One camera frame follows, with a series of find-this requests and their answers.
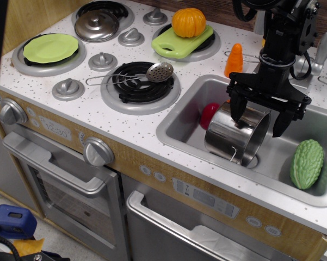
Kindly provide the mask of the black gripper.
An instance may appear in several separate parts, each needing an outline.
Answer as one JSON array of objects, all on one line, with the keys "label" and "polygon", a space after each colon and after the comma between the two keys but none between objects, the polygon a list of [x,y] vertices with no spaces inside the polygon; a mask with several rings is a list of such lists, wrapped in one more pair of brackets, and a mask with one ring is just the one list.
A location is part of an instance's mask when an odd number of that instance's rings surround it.
[{"label": "black gripper", "polygon": [[261,61],[257,73],[236,73],[229,76],[227,93],[231,117],[238,122],[248,101],[279,112],[273,127],[273,137],[280,137],[291,122],[302,119],[311,98],[296,89],[289,81],[290,68]]}]

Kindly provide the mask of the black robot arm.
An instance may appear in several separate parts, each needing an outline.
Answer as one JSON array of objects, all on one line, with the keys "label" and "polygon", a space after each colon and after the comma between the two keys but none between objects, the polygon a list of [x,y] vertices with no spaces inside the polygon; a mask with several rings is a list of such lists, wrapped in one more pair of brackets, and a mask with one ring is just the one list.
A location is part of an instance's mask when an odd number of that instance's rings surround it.
[{"label": "black robot arm", "polygon": [[264,47],[259,53],[257,73],[231,72],[227,93],[231,117],[238,122],[248,102],[279,113],[273,137],[280,137],[292,121],[301,120],[311,99],[289,82],[294,76],[296,57],[308,56],[307,50],[317,37],[318,1],[233,1],[239,20],[249,22],[264,11]]}]

